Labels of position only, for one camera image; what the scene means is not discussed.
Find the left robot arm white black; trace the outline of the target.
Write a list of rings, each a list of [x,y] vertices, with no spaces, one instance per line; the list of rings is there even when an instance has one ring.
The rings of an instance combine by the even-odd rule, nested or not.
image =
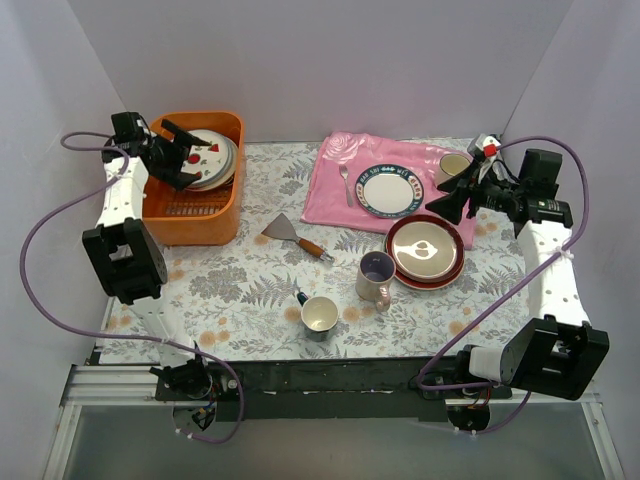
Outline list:
[[[210,396],[213,377],[183,324],[171,317],[161,298],[168,270],[158,244],[142,220],[144,189],[156,178],[177,190],[198,180],[183,163],[203,140],[165,120],[172,139],[155,136],[137,112],[112,115],[114,133],[101,158],[108,182],[102,213],[82,234],[89,260],[105,293],[128,306],[154,338],[159,366],[152,368],[171,391],[200,400]]]

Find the watermelon plate blue rim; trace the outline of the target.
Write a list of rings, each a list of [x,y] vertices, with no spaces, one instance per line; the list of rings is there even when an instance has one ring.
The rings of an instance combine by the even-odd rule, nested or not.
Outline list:
[[[206,129],[189,132],[210,143],[205,147],[191,147],[187,160],[183,163],[182,172],[200,174],[200,180],[188,187],[195,190],[195,187],[210,183],[221,175],[229,161],[229,153],[223,139],[226,136]]]
[[[214,181],[210,183],[206,183],[202,186],[195,187],[196,191],[208,191],[217,188],[221,188],[223,185],[227,184],[232,180],[233,175],[236,171],[236,165],[238,160],[238,147],[237,145],[227,137],[223,137],[225,144],[227,145],[227,150],[229,153],[229,161],[224,168],[224,171],[221,175],[216,178]]]

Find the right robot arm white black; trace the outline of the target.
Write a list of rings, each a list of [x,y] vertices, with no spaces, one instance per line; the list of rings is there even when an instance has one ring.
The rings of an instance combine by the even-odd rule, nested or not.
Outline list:
[[[609,351],[609,336],[592,327],[578,294],[571,246],[571,208],[557,199],[559,153],[529,149],[518,178],[500,180],[492,171],[498,147],[472,146],[471,164],[439,187],[444,197],[427,210],[453,223],[467,208],[504,213],[514,225],[525,258],[526,275],[508,293],[528,290],[529,321],[503,347],[468,345],[456,357],[449,389],[475,397],[487,387],[504,385],[566,400],[586,390]]]

